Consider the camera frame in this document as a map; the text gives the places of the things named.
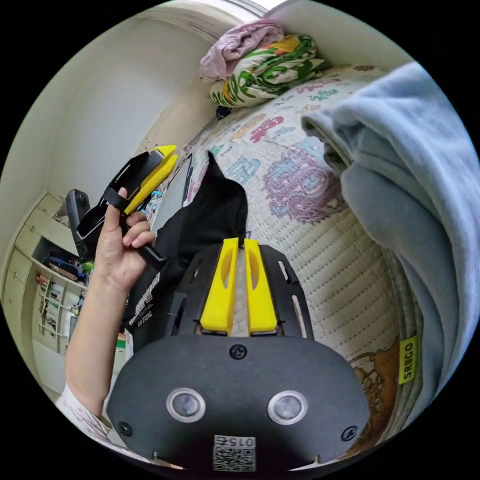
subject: hand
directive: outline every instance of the hand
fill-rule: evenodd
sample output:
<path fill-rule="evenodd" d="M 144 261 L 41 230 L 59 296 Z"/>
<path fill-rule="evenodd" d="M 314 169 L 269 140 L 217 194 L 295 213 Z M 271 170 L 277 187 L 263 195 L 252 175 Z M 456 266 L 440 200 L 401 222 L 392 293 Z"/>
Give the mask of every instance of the hand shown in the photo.
<path fill-rule="evenodd" d="M 127 191 L 118 192 L 126 198 Z M 145 260 L 132 247 L 155 243 L 155 235 L 144 213 L 136 211 L 127 220 L 129 230 L 125 236 L 120 227 L 120 211 L 109 205 L 100 232 L 95 254 L 93 275 L 123 294 L 128 294 L 146 267 Z"/>

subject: mattress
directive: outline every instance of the mattress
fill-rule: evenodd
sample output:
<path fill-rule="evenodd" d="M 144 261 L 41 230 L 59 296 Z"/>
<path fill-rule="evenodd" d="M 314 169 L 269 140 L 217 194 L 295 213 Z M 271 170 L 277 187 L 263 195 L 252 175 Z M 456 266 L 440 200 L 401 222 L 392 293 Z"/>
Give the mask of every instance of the mattress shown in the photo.
<path fill-rule="evenodd" d="M 367 65 L 328 68 L 321 78 L 261 106 L 234 110 L 184 147 L 184 205 L 195 197 L 210 150 L 226 177 L 245 188 L 247 236 L 283 252 L 305 292 L 315 339 L 345 357 L 360 379 L 370 419 L 347 456 L 399 432 L 421 388 L 403 385 L 399 344 L 421 332 L 422 316 L 396 258 L 367 235 L 345 203 L 324 145 L 301 117 L 331 107 L 383 72 Z M 240 252 L 233 334 L 246 336 Z"/>

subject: printed number label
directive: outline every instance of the printed number label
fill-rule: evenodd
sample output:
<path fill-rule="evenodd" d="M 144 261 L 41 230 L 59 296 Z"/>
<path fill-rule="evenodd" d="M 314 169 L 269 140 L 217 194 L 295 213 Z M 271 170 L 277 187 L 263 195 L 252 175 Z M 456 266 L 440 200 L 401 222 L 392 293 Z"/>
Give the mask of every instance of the printed number label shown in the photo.
<path fill-rule="evenodd" d="M 213 470 L 217 472 L 255 472 L 255 437 L 215 435 Z"/>
<path fill-rule="evenodd" d="M 399 385 L 411 382 L 417 372 L 417 336 L 407 338 L 400 342 L 400 372 L 398 376 Z"/>

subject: wall shelf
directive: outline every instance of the wall shelf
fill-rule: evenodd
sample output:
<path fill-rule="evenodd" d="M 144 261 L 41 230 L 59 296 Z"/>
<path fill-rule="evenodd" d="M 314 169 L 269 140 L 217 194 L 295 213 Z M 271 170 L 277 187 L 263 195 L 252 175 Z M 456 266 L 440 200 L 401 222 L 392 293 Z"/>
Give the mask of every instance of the wall shelf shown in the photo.
<path fill-rule="evenodd" d="M 65 353 L 79 314 L 76 306 L 88 289 L 62 275 L 61 269 L 45 265 L 50 251 L 77 256 L 70 229 L 55 219 L 61 205 L 47 193 L 32 209 L 15 238 L 2 292 L 5 318 L 23 360 L 40 384 L 57 393 L 65 383 Z M 114 373 L 124 363 L 125 352 L 117 348 Z"/>

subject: sleeve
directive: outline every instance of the sleeve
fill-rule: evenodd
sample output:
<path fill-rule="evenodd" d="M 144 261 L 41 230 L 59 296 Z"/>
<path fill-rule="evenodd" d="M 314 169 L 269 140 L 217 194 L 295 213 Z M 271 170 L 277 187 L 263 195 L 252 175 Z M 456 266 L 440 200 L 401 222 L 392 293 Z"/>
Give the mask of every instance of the sleeve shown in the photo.
<path fill-rule="evenodd" d="M 108 438 L 112 430 L 112 425 L 105 418 L 97 418 L 87 410 L 74 396 L 68 385 L 65 385 L 63 393 L 56 400 L 55 406 L 73 423 L 81 432 L 117 453 L 123 454 L 135 460 L 149 464 L 161 465 L 163 467 L 172 467 L 169 463 L 162 460 L 148 460 L 128 448 L 115 445 Z"/>

